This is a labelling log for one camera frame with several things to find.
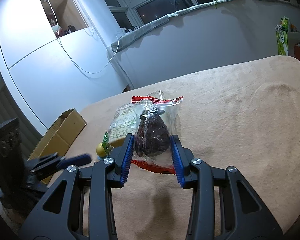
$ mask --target red serrated edge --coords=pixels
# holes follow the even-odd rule
[[[138,160],[132,160],[131,162],[134,165],[136,165],[144,170],[151,171],[153,173],[176,174],[176,171],[174,170],[174,168],[164,168],[164,167],[160,167],[156,164],[148,164],[147,162],[138,161]]]
[[[161,99],[154,98],[154,97],[135,97],[135,96],[133,96],[131,99],[131,103],[138,103],[143,99],[148,99],[152,103],[155,103],[155,104],[162,104],[162,103],[169,103],[169,102],[178,102],[179,100],[183,99],[183,97],[179,97],[179,98],[175,98],[175,99],[161,100]]]

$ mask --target clear plastic bag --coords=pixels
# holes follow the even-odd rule
[[[157,173],[174,173],[170,134],[182,100],[132,97],[136,113],[134,164]]]

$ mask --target dark brown food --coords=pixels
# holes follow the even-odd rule
[[[170,146],[170,134],[160,114],[164,114],[164,110],[154,108],[142,111],[135,138],[136,153],[139,157],[160,155]]]

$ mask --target silver screw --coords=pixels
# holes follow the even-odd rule
[[[70,166],[68,166],[67,171],[73,172],[73,171],[75,171],[76,169],[77,169],[76,166],[70,165]]]
[[[110,164],[110,163],[113,163],[113,159],[112,159],[112,158],[105,158],[105,159],[103,160],[103,162],[104,162],[105,164]]]
[[[230,166],[230,167],[228,167],[228,171],[232,172],[232,173],[236,173],[237,172],[237,168],[234,167],[234,166]]]
[[[200,164],[200,163],[202,163],[202,160],[199,159],[199,158],[193,158],[192,159],[192,163],[194,163],[194,164]]]

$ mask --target beige tablecloth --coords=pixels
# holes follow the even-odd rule
[[[81,111],[88,125],[66,156],[88,152],[96,160],[117,107],[159,89],[184,96],[176,118],[182,145],[211,166],[236,166],[287,231],[300,215],[300,62],[275,56],[104,99]],[[191,196],[175,176],[131,165],[125,187],[113,190],[118,238],[185,239]]]

